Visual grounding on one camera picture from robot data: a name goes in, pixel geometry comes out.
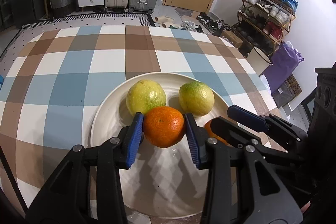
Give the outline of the yellow round fruit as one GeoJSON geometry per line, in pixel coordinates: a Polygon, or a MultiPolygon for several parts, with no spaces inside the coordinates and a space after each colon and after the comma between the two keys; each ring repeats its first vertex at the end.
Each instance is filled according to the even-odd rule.
{"type": "Polygon", "coordinates": [[[126,96],[126,106],[132,116],[135,116],[136,112],[146,114],[155,107],[165,105],[165,91],[159,83],[152,80],[139,80],[129,89],[126,96]]]}

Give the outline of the green round fruit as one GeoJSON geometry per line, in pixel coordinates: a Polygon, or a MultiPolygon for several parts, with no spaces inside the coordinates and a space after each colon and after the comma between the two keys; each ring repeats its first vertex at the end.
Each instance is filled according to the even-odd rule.
{"type": "Polygon", "coordinates": [[[212,110],[214,103],[214,93],[205,83],[192,81],[179,89],[179,104],[185,113],[205,116],[212,110]]]}

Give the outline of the white waste bin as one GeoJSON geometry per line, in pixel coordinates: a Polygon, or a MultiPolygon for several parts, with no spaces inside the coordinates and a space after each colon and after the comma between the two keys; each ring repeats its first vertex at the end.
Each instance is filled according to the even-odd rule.
{"type": "Polygon", "coordinates": [[[258,76],[262,75],[269,66],[273,65],[269,57],[258,47],[252,48],[246,60],[258,76]]]}

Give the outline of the purple bag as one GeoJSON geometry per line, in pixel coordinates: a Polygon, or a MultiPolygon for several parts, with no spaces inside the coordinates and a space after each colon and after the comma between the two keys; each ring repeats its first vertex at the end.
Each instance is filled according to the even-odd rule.
{"type": "Polygon", "coordinates": [[[275,92],[293,73],[304,57],[291,42],[282,42],[271,57],[272,64],[262,73],[268,81],[270,92],[275,92]]]}

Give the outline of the cardboard box on floor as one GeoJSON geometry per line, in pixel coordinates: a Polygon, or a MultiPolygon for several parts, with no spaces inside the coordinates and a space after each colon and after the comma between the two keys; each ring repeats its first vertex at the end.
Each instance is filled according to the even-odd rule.
{"type": "Polygon", "coordinates": [[[226,38],[235,48],[239,49],[243,45],[242,39],[240,39],[232,31],[224,30],[222,37],[226,38]]]}

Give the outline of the wooden shoe rack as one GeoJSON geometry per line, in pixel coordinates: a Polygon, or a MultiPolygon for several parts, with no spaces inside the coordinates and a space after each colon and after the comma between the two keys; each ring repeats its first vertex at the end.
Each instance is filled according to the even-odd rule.
{"type": "Polygon", "coordinates": [[[235,30],[267,56],[278,50],[296,18],[296,0],[242,0],[235,30]]]}

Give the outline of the checkered tablecloth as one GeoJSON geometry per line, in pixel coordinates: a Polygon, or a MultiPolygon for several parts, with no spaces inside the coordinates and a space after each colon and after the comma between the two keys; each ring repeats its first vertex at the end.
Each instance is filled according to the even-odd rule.
{"type": "Polygon", "coordinates": [[[174,72],[214,89],[228,105],[279,114],[242,54],[222,38],[143,26],[25,31],[2,69],[1,147],[27,205],[70,148],[86,145],[98,106],[124,81],[174,72]]]}

